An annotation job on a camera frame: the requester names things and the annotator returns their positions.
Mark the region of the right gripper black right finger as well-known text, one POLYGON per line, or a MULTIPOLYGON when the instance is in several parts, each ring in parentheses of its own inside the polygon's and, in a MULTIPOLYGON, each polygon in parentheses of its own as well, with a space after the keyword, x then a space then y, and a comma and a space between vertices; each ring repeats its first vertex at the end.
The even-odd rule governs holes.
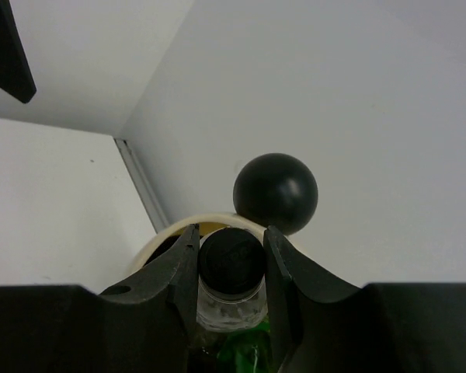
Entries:
POLYGON ((466 372, 466 283, 356 287, 263 237, 278 372, 466 372))

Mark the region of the green plastic bottle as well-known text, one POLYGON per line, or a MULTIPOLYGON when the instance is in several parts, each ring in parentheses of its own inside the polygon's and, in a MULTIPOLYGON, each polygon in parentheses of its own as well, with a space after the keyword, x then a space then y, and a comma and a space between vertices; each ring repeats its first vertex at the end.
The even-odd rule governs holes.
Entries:
POLYGON ((270 321, 230 333, 217 353, 217 372, 274 372, 270 321))

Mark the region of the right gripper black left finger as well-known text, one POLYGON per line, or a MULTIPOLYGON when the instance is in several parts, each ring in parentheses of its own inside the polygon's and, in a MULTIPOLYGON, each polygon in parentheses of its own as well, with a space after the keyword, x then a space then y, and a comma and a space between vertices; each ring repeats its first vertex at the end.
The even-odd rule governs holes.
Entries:
POLYGON ((94 294, 0 287, 0 372, 184 372, 196 322, 197 225, 138 272, 94 294))

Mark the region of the blue label clear bottle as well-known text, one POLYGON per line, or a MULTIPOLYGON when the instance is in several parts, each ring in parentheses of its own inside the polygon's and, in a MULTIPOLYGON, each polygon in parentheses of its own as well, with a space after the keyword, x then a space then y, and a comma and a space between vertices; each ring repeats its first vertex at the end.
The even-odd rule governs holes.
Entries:
POLYGON ((241 228, 221 228, 200 240, 197 322, 206 330, 253 329, 267 316, 266 255, 241 228))

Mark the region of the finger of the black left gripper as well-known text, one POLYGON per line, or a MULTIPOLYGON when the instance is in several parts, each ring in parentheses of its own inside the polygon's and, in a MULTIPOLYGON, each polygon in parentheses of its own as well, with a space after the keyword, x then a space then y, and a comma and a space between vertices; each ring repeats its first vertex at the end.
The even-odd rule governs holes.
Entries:
POLYGON ((0 89, 24 104, 37 92, 8 0, 0 0, 0 89))

